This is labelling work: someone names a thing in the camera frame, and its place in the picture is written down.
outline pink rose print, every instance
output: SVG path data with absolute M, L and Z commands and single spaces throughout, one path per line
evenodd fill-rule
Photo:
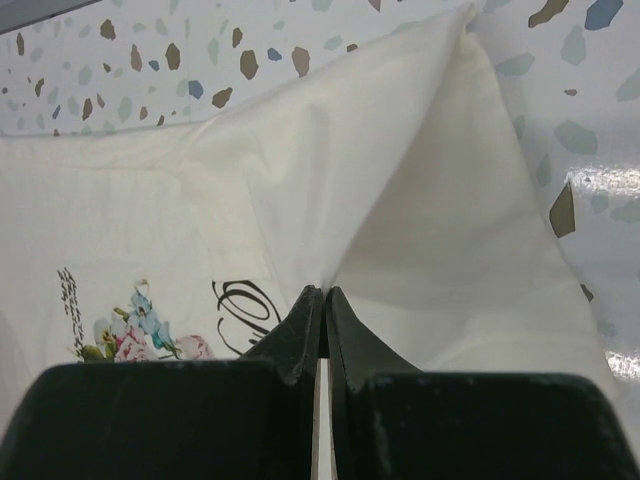
M 215 358 L 209 344 L 200 335 L 187 335 L 176 340 L 183 360 L 211 360 Z
M 140 327 L 129 326 L 114 360 L 116 362 L 148 362 L 157 360 L 157 357 L 147 346 L 144 331 Z

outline brown speckle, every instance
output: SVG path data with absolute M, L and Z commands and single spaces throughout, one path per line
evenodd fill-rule
M 231 98 L 231 94 L 233 93 L 233 88 L 225 88 L 224 90 L 220 90 L 216 93 L 211 99 L 211 103 L 218 108 L 224 107 L 229 99 Z
M 91 104 L 91 99 L 87 98 L 84 101 L 84 106 L 82 107 L 82 121 L 89 118 L 91 116 L 91 112 L 93 112 L 93 105 Z
M 381 6 L 381 0 L 369 0 L 369 3 L 371 4 L 371 6 L 373 8 L 375 8 L 376 10 L 380 11 L 380 6 Z
M 242 41 L 242 30 L 236 27 L 233 29 L 233 33 L 231 34 L 231 46 L 233 48 L 236 48 L 238 45 L 240 45 L 241 41 Z
M 547 23 L 553 17 L 558 15 L 567 6 L 569 0 L 547 0 L 542 10 L 534 13 L 529 17 L 529 28 L 533 28 L 541 23 Z
M 40 80 L 38 80 L 38 83 L 36 83 L 36 97 L 40 96 L 40 92 L 42 92 L 43 85 L 44 85 L 44 78 L 41 78 Z
M 298 76 L 300 78 L 304 77 L 307 73 L 309 73 L 309 52 L 301 47 L 296 47 L 293 49 L 293 53 L 291 53 L 291 59 L 293 60 L 293 65 L 296 67 L 296 72 L 298 72 Z
M 587 297 L 587 300 L 591 302 L 591 300 L 593 300 L 593 293 L 591 293 L 591 290 L 589 290 L 584 283 L 580 284 L 580 288 L 582 288 L 582 293 L 584 293 L 584 296 Z
M 100 35 L 108 40 L 115 40 L 116 38 L 116 29 L 113 28 L 113 23 L 111 20 L 106 19 L 102 25 L 100 25 Z
M 136 72 L 142 70 L 142 58 L 136 45 L 131 45 L 131 68 Z
M 23 56 L 24 55 L 24 37 L 22 36 L 21 33 L 19 33 L 18 37 L 16 38 L 16 45 L 18 46 L 18 55 Z
M 576 231 L 576 218 L 573 207 L 573 193 L 571 183 L 568 183 L 558 195 L 549 211 L 551 228 L 556 237 L 562 238 Z
M 258 62 L 253 50 L 245 50 L 240 56 L 240 71 L 247 80 L 251 80 L 258 72 Z
M 180 50 L 176 47 L 175 43 L 172 43 L 167 47 L 167 52 L 164 56 L 167 59 L 169 70 L 177 70 L 180 66 Z

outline white fabric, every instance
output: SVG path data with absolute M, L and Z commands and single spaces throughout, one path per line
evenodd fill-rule
M 305 284 L 337 277 L 421 368 L 574 372 L 613 397 L 468 16 L 454 9 L 203 124 L 0 139 L 0 328 L 14 336 L 0 337 L 0 425 L 16 388 L 77 361 L 65 268 L 89 343 L 95 325 L 115 331 L 135 285 L 172 338 L 228 356 L 212 280 L 262 282 L 284 314 Z

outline black plastic part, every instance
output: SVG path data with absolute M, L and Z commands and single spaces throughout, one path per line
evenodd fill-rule
M 571 375 L 381 375 L 361 393 L 358 478 L 637 480 L 600 391 Z

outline printed flower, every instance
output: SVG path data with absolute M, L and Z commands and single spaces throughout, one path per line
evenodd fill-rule
M 153 305 L 137 288 L 131 297 L 131 304 L 134 310 L 129 313 L 129 325 L 139 326 L 144 333 L 151 335 L 153 346 L 157 349 L 164 348 L 175 355 L 176 347 L 169 335 L 169 322 L 160 323 Z
M 139 327 L 128 326 L 120 349 L 116 353 L 116 362 L 148 362 L 157 360 L 156 355 L 147 346 L 144 331 Z
M 209 360 L 215 358 L 207 342 L 199 335 L 187 335 L 176 340 L 182 351 L 182 360 Z

